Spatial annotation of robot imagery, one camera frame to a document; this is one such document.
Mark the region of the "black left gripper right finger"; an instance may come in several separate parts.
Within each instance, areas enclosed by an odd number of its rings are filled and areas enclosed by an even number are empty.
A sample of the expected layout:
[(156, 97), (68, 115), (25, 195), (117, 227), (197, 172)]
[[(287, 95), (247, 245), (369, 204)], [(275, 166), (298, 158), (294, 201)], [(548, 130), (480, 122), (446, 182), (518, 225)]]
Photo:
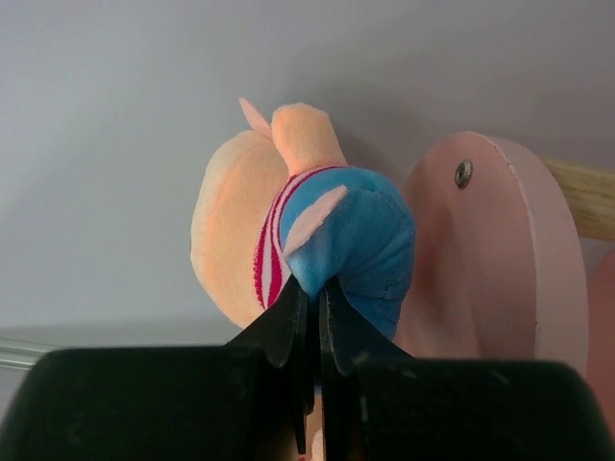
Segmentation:
[(556, 362), (418, 359), (330, 281), (319, 307), (328, 460), (610, 460), (593, 394)]

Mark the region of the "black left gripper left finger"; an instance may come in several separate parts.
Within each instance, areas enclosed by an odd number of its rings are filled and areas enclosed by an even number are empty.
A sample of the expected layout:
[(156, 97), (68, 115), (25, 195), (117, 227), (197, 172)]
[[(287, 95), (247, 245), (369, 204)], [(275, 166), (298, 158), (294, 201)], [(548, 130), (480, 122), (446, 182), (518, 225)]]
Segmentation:
[(65, 349), (26, 375), (5, 460), (297, 460), (307, 449), (308, 300), (290, 279), (223, 346)]

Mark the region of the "peach doll striped shirt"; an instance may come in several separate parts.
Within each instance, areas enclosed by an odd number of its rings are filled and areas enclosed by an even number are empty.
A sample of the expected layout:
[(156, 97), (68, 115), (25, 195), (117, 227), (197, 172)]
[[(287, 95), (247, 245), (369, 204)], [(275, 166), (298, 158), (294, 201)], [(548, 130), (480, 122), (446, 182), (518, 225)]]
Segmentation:
[(296, 279), (316, 302), (337, 279), (392, 338), (410, 288), (416, 224), (399, 188), (351, 165), (330, 117), (304, 103), (265, 117), (209, 160), (191, 221), (190, 260), (218, 309), (246, 328)]

